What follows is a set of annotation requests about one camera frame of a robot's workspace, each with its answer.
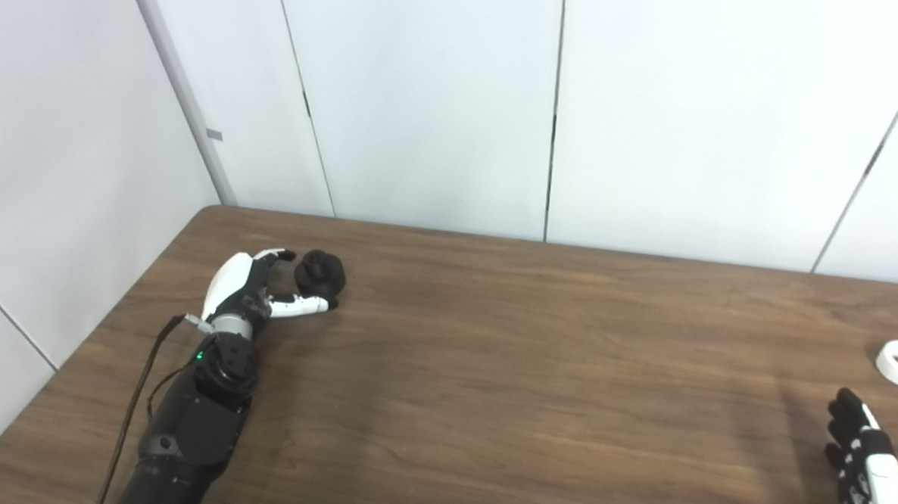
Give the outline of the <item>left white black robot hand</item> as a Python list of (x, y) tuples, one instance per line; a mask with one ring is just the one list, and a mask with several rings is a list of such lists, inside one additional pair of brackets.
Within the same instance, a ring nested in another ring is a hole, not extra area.
[(296, 293), (271, 293), (269, 280), (274, 269), (296, 258), (295, 252), (285, 248), (232, 255), (211, 280), (201, 318), (213, 332), (252, 338), (269, 319), (313, 316), (336, 309), (347, 280), (341, 259), (324, 250), (307, 252), (295, 266)]

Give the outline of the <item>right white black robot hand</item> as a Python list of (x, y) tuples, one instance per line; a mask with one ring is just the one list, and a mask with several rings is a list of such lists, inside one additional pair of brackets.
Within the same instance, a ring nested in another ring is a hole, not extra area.
[(827, 409), (832, 442), (825, 455), (836, 472), (838, 504), (898, 504), (898, 458), (871, 409), (848, 387)]

